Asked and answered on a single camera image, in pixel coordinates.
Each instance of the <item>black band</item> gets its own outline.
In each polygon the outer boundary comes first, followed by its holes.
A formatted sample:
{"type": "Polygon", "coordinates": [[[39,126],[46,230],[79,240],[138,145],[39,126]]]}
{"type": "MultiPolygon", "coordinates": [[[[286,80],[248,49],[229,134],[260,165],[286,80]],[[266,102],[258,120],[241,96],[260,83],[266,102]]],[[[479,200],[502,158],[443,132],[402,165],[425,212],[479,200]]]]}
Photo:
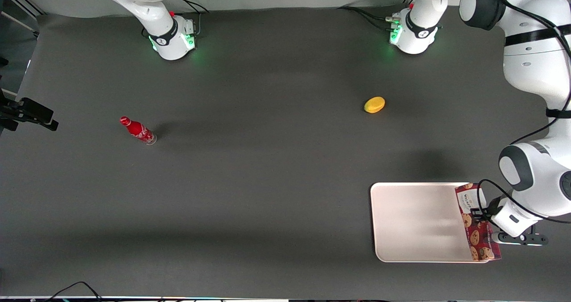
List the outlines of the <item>black band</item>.
{"type": "Polygon", "coordinates": [[[571,111],[570,110],[561,111],[559,109],[545,108],[545,115],[551,118],[569,119],[571,118],[571,111]]]}
{"type": "Polygon", "coordinates": [[[559,188],[568,200],[571,200],[571,171],[565,172],[559,178],[559,188]]]}
{"type": "Polygon", "coordinates": [[[149,34],[149,37],[155,41],[159,46],[166,46],[169,44],[171,39],[177,34],[178,31],[178,22],[177,20],[173,19],[173,27],[169,30],[169,32],[161,35],[161,36],[153,36],[149,34]]]}
{"type": "Polygon", "coordinates": [[[513,166],[516,168],[517,175],[520,178],[520,181],[515,185],[508,180],[509,184],[514,188],[514,190],[521,192],[530,188],[531,186],[534,186],[534,174],[532,173],[530,160],[521,148],[518,146],[510,145],[502,149],[500,153],[500,160],[504,157],[507,157],[512,161],[513,166]]]}
{"type": "Polygon", "coordinates": [[[468,26],[491,30],[502,18],[505,4],[502,0],[476,0],[474,13],[469,20],[463,20],[468,26]]]}
{"type": "MultiPolygon", "coordinates": [[[[571,24],[557,26],[557,29],[561,32],[561,36],[566,36],[571,33],[571,24]]],[[[545,40],[555,37],[557,37],[557,32],[554,29],[535,30],[505,37],[504,46],[513,46],[514,44],[545,40]]]]}
{"type": "Polygon", "coordinates": [[[436,29],[436,26],[431,26],[430,28],[423,28],[422,26],[418,26],[416,24],[414,24],[412,22],[412,20],[410,19],[410,11],[406,14],[406,17],[404,18],[405,22],[406,22],[406,26],[412,31],[414,32],[414,35],[417,38],[427,38],[432,31],[434,31],[434,29],[436,29]]]}

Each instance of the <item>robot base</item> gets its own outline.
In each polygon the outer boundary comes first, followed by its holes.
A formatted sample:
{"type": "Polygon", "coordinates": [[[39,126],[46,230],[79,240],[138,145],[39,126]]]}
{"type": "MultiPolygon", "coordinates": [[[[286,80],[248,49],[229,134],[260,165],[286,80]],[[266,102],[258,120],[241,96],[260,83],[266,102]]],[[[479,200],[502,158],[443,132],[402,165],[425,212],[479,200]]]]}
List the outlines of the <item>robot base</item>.
{"type": "Polygon", "coordinates": [[[155,44],[151,38],[153,49],[165,60],[177,60],[184,57],[188,51],[196,47],[196,37],[194,35],[194,22],[186,20],[182,16],[174,16],[174,21],[178,23],[177,34],[166,46],[155,44]]]}
{"type": "MultiPolygon", "coordinates": [[[[393,13],[393,18],[400,18],[404,20],[406,15],[410,13],[410,9],[406,8],[399,12],[393,13]]],[[[417,38],[414,32],[410,30],[406,23],[402,23],[396,29],[391,32],[391,38],[389,40],[390,44],[397,46],[402,52],[407,54],[420,54],[428,48],[432,42],[434,42],[434,35],[438,28],[435,28],[431,33],[426,31],[426,36],[423,38],[417,38]]]]}

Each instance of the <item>green light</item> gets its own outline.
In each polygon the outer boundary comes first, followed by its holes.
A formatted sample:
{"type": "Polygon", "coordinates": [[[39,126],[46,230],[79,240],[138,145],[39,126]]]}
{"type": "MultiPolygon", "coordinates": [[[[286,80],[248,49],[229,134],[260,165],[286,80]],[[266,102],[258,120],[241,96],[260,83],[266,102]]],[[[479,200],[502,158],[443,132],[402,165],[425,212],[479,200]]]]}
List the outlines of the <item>green light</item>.
{"type": "Polygon", "coordinates": [[[151,44],[153,45],[153,50],[157,51],[157,47],[155,46],[155,42],[151,39],[151,36],[149,36],[149,41],[151,41],[151,44]]]}
{"type": "Polygon", "coordinates": [[[391,34],[391,39],[389,43],[396,44],[398,42],[398,38],[400,38],[400,34],[402,33],[402,25],[398,25],[396,29],[393,30],[393,34],[391,34]]]}
{"type": "Polygon", "coordinates": [[[182,33],[180,34],[180,36],[184,39],[184,44],[189,50],[194,49],[193,36],[191,36],[190,34],[182,34],[182,33]]]}

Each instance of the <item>cookie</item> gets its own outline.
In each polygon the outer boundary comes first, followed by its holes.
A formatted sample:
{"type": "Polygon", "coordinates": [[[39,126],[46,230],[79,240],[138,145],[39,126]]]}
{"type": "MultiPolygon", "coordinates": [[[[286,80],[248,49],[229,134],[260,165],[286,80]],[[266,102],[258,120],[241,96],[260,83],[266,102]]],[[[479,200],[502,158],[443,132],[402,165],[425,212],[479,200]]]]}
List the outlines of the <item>cookie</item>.
{"type": "Polygon", "coordinates": [[[464,227],[470,227],[472,224],[472,217],[469,214],[462,214],[462,219],[464,222],[464,227]]]}
{"type": "Polygon", "coordinates": [[[470,253],[472,254],[472,259],[477,261],[478,260],[478,251],[475,247],[470,246],[470,253]]]}
{"type": "Polygon", "coordinates": [[[488,247],[480,248],[480,255],[483,259],[493,259],[495,257],[494,252],[488,247]]]}
{"type": "Polygon", "coordinates": [[[480,242],[480,233],[477,230],[475,230],[470,235],[470,243],[472,245],[477,245],[479,242],[480,242]]]}

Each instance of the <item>bottle label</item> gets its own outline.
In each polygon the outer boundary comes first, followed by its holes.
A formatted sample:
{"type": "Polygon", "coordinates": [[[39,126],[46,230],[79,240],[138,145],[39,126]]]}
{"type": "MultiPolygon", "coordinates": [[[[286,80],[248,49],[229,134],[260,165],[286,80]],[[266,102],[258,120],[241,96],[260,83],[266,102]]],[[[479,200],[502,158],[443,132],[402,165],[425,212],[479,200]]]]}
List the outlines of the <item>bottle label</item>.
{"type": "Polygon", "coordinates": [[[141,141],[144,141],[145,143],[149,143],[151,140],[153,140],[153,133],[143,125],[141,125],[141,128],[142,130],[138,135],[131,135],[141,141]]]}

